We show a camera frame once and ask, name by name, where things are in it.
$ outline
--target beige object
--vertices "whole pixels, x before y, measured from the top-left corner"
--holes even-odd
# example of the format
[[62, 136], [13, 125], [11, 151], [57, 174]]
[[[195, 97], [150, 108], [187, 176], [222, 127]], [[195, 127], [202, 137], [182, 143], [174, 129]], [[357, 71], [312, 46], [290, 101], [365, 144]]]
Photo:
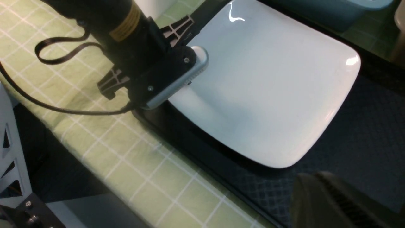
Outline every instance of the beige object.
[[405, 69], [405, 0], [399, 4], [394, 19], [400, 34], [392, 51], [391, 61]]

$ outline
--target black gripper bracket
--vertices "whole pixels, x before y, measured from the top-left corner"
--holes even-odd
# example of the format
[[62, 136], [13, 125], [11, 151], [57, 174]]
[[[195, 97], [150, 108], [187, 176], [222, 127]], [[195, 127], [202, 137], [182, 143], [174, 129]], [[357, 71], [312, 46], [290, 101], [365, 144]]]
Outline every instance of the black gripper bracket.
[[[171, 47], [182, 46], [188, 43], [192, 38], [189, 32], [194, 20], [190, 16], [185, 16], [179, 21], [163, 27], [160, 31], [163, 33]], [[115, 92], [122, 87], [125, 87], [130, 78], [125, 75], [116, 65], [97, 83], [100, 93], [107, 99], [112, 100], [115, 97]]]
[[184, 41], [191, 36], [189, 32], [191, 26], [194, 24], [194, 20], [189, 16], [181, 18], [179, 21], [163, 27], [160, 29], [164, 37], [170, 42], [172, 47], [184, 45]]

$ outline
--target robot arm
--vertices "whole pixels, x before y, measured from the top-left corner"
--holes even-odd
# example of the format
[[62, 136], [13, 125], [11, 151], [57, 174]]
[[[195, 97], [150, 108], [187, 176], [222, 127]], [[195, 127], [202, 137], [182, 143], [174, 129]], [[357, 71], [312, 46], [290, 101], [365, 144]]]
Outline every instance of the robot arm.
[[[199, 62], [199, 57], [207, 59], [204, 49], [197, 48], [199, 51], [196, 54], [196, 48], [182, 45], [185, 38], [191, 37], [189, 30], [194, 21], [189, 16], [159, 29], [151, 17], [146, 18], [134, 0], [41, 1], [62, 16], [77, 20], [85, 31], [80, 38], [54, 37], [40, 42], [35, 52], [42, 63], [54, 65], [66, 62], [87, 46], [99, 47], [114, 63], [113, 69], [97, 84], [98, 88], [106, 98], [113, 99], [119, 88], [126, 87], [130, 103], [123, 110], [105, 114], [119, 114], [134, 107], [155, 108], [190, 82], [195, 73], [207, 64]], [[40, 52], [49, 45], [83, 41], [90, 35], [98, 43], [82, 44], [59, 59], [40, 57]], [[19, 88], [1, 64], [0, 71], [17, 92], [39, 106], [70, 114], [103, 114], [64, 110], [44, 104]]]

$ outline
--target screw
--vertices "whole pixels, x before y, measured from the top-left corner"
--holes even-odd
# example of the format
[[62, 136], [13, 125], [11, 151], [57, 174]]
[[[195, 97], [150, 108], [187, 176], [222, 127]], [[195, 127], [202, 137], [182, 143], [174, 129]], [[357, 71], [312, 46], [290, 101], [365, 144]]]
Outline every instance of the screw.
[[40, 224], [39, 218], [36, 215], [33, 215], [29, 220], [28, 220], [28, 224], [30, 225], [34, 225], [34, 224]]

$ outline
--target black cylindrical motor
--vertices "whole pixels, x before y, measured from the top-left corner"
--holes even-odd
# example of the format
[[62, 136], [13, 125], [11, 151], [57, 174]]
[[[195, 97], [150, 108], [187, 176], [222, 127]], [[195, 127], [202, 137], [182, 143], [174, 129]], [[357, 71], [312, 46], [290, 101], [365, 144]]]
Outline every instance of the black cylindrical motor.
[[42, 1], [90, 31], [104, 55], [129, 77], [140, 76], [170, 49], [155, 22], [133, 0]]

